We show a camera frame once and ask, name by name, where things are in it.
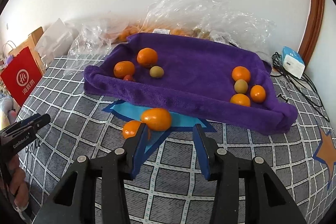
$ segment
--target screw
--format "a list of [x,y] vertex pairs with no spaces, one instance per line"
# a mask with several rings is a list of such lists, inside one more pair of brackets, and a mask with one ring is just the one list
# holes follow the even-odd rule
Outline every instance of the screw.
[[217,154],[218,155],[226,155],[227,151],[224,148],[218,148]]
[[123,148],[117,148],[116,150],[114,150],[114,153],[116,155],[122,155],[123,153],[125,153],[125,150]]
[[86,160],[86,156],[79,156],[79,157],[77,158],[77,161],[78,161],[78,162],[85,162],[85,160]]
[[259,164],[264,163],[264,159],[263,159],[262,157],[256,157],[256,158],[254,159],[254,161],[255,161],[256,163],[259,163]]

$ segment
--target brown wood trim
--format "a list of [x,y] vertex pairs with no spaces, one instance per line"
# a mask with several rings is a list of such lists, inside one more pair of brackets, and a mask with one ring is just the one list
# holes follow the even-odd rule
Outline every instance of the brown wood trim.
[[324,2],[325,0],[310,0],[310,12],[307,26],[299,48],[299,54],[302,57],[306,67],[314,52],[317,40],[320,35],[324,13]]

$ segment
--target purple towel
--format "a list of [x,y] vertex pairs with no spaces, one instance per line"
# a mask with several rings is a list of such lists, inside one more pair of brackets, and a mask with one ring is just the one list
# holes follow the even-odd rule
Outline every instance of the purple towel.
[[[165,71],[161,79],[151,78],[149,70],[137,63],[137,53],[150,47],[157,51],[158,66]],[[132,61],[137,82],[113,76],[120,61]],[[262,85],[266,100],[251,107],[231,104],[236,93],[231,77],[236,66],[251,72],[249,90]],[[278,101],[272,80],[257,54],[207,40],[176,35],[140,33],[129,43],[117,46],[100,67],[84,71],[84,89],[134,105],[161,107],[180,114],[249,128],[262,134],[285,133],[297,118],[294,106]]]

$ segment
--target barcode label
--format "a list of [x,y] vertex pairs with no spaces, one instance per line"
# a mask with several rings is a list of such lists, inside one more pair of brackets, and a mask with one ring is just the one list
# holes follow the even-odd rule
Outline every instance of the barcode label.
[[213,40],[214,40],[215,42],[223,42],[223,41],[225,41],[224,38],[223,38],[223,36],[217,36],[217,37],[214,37]]
[[170,30],[154,29],[153,33],[170,34]]

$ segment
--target blue and white box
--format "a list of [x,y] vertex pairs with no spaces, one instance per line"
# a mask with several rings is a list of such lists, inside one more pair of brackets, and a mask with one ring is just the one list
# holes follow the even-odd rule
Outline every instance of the blue and white box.
[[281,59],[283,68],[300,79],[305,70],[305,63],[301,56],[296,51],[285,46],[282,49]]

